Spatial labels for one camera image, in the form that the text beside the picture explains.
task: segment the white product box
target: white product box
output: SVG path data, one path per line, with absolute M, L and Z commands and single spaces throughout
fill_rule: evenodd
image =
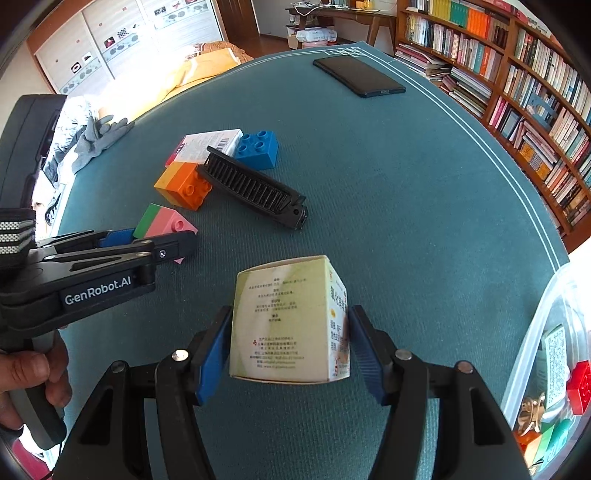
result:
M 347 291 L 329 259 L 292 258 L 238 274 L 230 375 L 316 384 L 349 376 Z
M 173 161 L 205 163 L 209 156 L 208 147 L 213 147 L 232 157 L 241 138 L 242 130 L 239 128 L 185 135 L 164 165 L 168 167 Z

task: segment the folding comb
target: folding comb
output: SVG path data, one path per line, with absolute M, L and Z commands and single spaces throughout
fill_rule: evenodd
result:
M 304 225 L 308 217 L 308 208 L 303 205 L 305 196 L 213 147 L 207 150 L 207 160 L 197 166 L 203 178 L 282 225 L 294 230 Z

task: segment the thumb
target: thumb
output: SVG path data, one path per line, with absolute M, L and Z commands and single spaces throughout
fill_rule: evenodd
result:
M 49 378 L 49 362 L 42 353 L 0 355 L 0 392 L 31 388 Z

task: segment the red lego brick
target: red lego brick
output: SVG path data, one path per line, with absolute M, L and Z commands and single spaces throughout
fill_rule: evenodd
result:
M 585 360 L 576 365 L 570 380 L 566 382 L 566 394 L 569 396 L 570 407 L 575 415 L 582 415 L 587 410 L 591 399 L 589 380 L 591 380 L 591 367 L 589 361 Z

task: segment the black phone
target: black phone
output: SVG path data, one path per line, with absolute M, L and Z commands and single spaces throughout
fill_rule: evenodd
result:
M 404 93 L 406 87 L 351 55 L 333 55 L 313 62 L 363 98 Z

